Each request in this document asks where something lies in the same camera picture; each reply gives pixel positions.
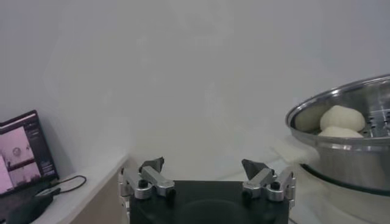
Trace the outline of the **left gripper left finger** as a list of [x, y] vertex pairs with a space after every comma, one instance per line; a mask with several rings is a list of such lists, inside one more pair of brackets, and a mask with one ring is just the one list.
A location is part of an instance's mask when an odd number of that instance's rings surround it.
[[134, 196], [137, 200], [148, 200], [153, 194], [168, 200], [175, 197], [175, 182], [160, 173], [164, 163], [164, 157], [160, 157], [145, 161], [137, 169], [123, 167], [120, 170], [120, 196]]

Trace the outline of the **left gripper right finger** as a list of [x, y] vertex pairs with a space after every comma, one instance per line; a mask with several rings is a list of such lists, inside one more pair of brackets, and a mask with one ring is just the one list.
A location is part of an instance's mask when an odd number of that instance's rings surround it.
[[241, 161], [248, 180], [244, 181], [242, 196], [244, 201], [265, 197], [272, 202], [296, 202], [296, 176], [292, 168], [287, 167], [279, 174], [265, 163], [248, 159]]

